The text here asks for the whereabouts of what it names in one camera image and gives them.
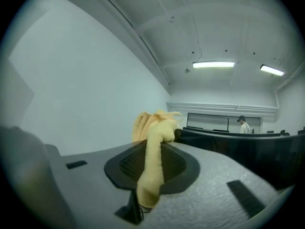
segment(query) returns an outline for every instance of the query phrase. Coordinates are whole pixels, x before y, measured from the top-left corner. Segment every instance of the person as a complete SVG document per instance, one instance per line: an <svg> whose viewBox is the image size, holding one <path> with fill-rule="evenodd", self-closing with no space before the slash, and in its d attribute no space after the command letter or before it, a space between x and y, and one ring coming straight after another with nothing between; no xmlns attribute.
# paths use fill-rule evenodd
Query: person
<svg viewBox="0 0 305 229"><path fill-rule="evenodd" d="M239 132L240 134L250 134L251 133L250 126L246 122L246 118L243 115L239 116L237 122L239 122L241 125L240 132Z"/></svg>

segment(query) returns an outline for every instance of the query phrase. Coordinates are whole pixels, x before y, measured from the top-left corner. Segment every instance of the yellow towel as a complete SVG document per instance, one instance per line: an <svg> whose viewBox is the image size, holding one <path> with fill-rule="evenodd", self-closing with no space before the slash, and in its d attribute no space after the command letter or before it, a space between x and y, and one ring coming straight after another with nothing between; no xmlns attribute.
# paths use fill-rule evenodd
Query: yellow towel
<svg viewBox="0 0 305 229"><path fill-rule="evenodd" d="M179 128L172 115L182 116L179 112L158 110L155 114L143 112L134 122L132 141L147 139L144 171L137 186L139 204L147 208L158 202L160 186L164 184L161 143L173 141L174 131Z"/></svg>

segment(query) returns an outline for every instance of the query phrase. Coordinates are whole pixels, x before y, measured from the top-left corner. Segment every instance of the white shirt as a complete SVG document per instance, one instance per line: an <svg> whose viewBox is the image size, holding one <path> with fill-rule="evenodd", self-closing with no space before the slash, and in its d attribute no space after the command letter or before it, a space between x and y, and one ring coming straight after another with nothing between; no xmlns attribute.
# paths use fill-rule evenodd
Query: white shirt
<svg viewBox="0 0 305 229"><path fill-rule="evenodd" d="M248 125L247 122L243 123L242 126L240 127L240 134L250 134L250 126Z"/></svg>

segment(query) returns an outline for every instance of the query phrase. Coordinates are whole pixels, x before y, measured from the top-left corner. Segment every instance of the person's arm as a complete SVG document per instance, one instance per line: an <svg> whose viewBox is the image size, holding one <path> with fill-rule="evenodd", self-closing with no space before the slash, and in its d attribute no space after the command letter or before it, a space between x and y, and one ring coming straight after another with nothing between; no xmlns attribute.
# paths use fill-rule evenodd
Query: person's arm
<svg viewBox="0 0 305 229"><path fill-rule="evenodd" d="M240 127L240 134L245 134L245 129L246 129L246 127L245 127L245 125L242 125L241 127Z"/></svg>

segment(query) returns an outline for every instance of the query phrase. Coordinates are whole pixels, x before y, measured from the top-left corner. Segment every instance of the baseball cap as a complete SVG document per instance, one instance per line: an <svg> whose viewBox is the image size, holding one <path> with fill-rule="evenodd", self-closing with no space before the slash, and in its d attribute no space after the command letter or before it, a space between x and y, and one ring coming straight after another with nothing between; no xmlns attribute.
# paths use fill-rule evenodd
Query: baseball cap
<svg viewBox="0 0 305 229"><path fill-rule="evenodd" d="M239 116L237 122L240 122L241 120L246 121L246 118L243 115L241 115L241 116Z"/></svg>

